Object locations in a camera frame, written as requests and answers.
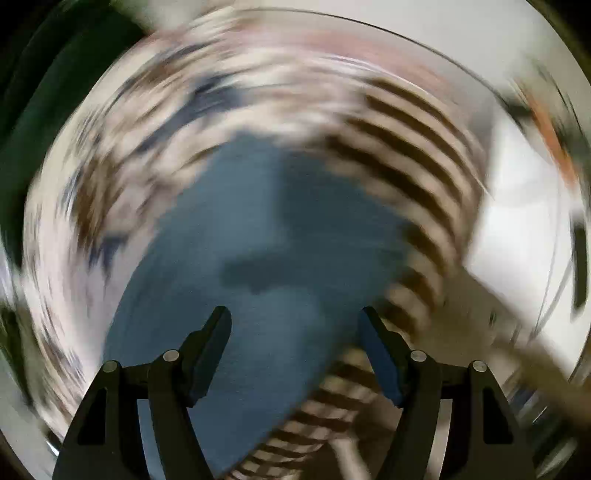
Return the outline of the blue denim pants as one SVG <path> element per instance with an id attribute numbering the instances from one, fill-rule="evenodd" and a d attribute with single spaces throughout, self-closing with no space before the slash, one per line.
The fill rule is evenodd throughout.
<path id="1" fill-rule="evenodd" d="M 356 338 L 363 307 L 401 274 L 405 220 L 320 157 L 240 132 L 159 220 L 104 355 L 152 361 L 218 305 L 231 335 L 190 410 L 221 474 L 287 418 Z"/>

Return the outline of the white headboard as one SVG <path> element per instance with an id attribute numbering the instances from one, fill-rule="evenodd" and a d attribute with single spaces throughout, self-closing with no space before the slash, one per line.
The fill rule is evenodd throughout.
<path id="1" fill-rule="evenodd" d="M 512 314 L 520 344 L 543 347 L 571 375 L 590 330 L 582 202 L 549 155 L 502 109 L 465 267 Z"/>

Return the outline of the floral bed cover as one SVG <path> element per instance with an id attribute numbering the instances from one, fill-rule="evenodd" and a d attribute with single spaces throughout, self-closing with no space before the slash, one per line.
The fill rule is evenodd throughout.
<path id="1" fill-rule="evenodd" d="M 160 218 L 240 132 L 320 157 L 401 216 L 400 275 L 370 303 L 419 336 L 470 243 L 490 131 L 480 84 L 442 55 L 344 19 L 219 8 L 132 47 L 45 155 L 24 209 L 24 350 L 33 405 L 64 436 Z M 355 340 L 220 479 L 298 479 L 353 443 L 380 388 Z"/>

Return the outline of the dark green blanket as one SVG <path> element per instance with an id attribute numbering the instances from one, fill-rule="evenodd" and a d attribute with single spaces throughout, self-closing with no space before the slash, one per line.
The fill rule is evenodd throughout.
<path id="1" fill-rule="evenodd" d="M 84 28 L 61 50 L 1 146 L 1 239 L 22 262 L 24 207 L 48 149 L 77 106 L 118 57 L 143 37 L 114 10 Z"/>

